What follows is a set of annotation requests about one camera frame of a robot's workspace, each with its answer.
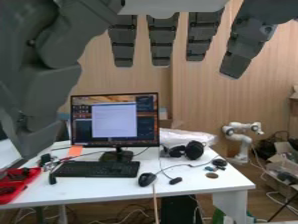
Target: wall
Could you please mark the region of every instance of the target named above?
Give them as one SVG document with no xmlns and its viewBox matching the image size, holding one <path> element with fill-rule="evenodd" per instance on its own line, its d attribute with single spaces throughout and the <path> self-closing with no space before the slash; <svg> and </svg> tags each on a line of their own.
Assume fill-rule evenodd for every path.
<svg viewBox="0 0 298 224">
<path fill-rule="evenodd" d="M 231 80 L 219 72 L 241 2 L 233 0 L 227 5 L 219 33 L 201 63 L 185 61 L 188 14 L 181 15 L 172 68 L 173 116 L 185 122 L 184 128 L 219 134 L 221 138 L 221 127 L 229 121 L 261 121 L 267 136 L 289 128 L 298 134 L 297 125 L 289 123 L 288 105 L 292 86 L 298 82 L 298 23 L 292 21 L 279 27 L 240 80 Z"/>
<path fill-rule="evenodd" d="M 298 135 L 298 119 L 289 118 L 288 105 L 292 86 L 298 82 L 298 22 L 279 27 L 240 80 L 231 80 L 219 72 L 241 2 L 231 0 L 227 5 L 203 62 L 185 60 L 187 13 L 180 17 L 171 68 L 152 66 L 146 16 L 139 19 L 134 68 L 115 67 L 108 34 L 96 37 L 80 59 L 84 72 L 72 94 L 159 91 L 161 105 L 172 108 L 175 119 L 185 122 L 184 128 L 215 133 L 221 140 L 221 127 L 229 121 L 261 121 L 267 136 L 287 129 Z M 70 103 L 62 111 L 70 111 Z M 221 141 L 220 151 L 227 149 L 228 144 Z"/>
<path fill-rule="evenodd" d="M 150 34 L 146 16 L 139 18 L 135 66 L 115 66 L 108 33 L 94 38 L 80 58 L 83 74 L 71 94 L 160 92 L 161 106 L 172 108 L 169 68 L 152 66 Z M 70 100 L 60 111 L 70 112 Z"/>
</svg>

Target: sticky note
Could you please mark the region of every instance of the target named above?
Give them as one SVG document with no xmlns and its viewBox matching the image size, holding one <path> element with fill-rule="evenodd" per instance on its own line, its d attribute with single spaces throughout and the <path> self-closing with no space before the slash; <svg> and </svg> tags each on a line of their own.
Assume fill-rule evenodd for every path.
<svg viewBox="0 0 298 224">
<path fill-rule="evenodd" d="M 72 148 L 68 151 L 68 156 L 70 157 L 80 156 L 82 155 L 82 151 L 83 151 L 83 146 L 74 145 Z"/>
</svg>

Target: gray robot arm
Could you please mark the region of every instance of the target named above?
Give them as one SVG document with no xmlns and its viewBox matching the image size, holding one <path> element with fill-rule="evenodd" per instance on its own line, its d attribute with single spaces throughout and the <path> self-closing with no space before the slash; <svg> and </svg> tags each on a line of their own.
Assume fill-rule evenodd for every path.
<svg viewBox="0 0 298 224">
<path fill-rule="evenodd" d="M 122 8 L 110 0 L 0 0 L 0 119 L 24 158 L 55 141 L 78 59 Z"/>
<path fill-rule="evenodd" d="M 201 61 L 227 2 L 127 0 L 126 5 L 126 0 L 0 0 L 0 121 L 24 158 L 34 157 L 55 141 L 58 110 L 79 81 L 78 59 L 90 40 L 111 27 L 116 65 L 132 66 L 136 16 L 146 13 L 153 64 L 167 66 L 177 12 L 188 11 L 187 59 Z M 277 24 L 297 15 L 297 0 L 244 1 L 221 65 L 225 75 L 240 78 Z"/>
<path fill-rule="evenodd" d="M 279 24 L 298 15 L 296 0 L 245 0 L 232 25 L 221 73 L 239 79 L 271 40 Z"/>
</svg>

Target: monitor screen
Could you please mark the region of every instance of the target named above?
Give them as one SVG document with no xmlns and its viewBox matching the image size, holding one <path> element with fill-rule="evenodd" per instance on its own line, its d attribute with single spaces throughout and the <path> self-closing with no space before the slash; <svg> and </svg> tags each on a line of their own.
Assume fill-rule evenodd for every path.
<svg viewBox="0 0 298 224">
<path fill-rule="evenodd" d="M 160 145 L 159 94 L 72 96 L 72 144 Z"/>
</svg>

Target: headphones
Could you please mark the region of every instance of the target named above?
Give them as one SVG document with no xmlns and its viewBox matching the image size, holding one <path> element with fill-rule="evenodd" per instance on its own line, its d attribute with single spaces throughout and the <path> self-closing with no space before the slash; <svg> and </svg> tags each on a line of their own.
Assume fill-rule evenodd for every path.
<svg viewBox="0 0 298 224">
<path fill-rule="evenodd" d="M 204 154 L 205 144 L 199 141 L 191 141 L 187 146 L 180 145 L 167 148 L 161 151 L 161 157 L 180 158 L 185 156 L 189 160 L 197 160 Z"/>
</svg>

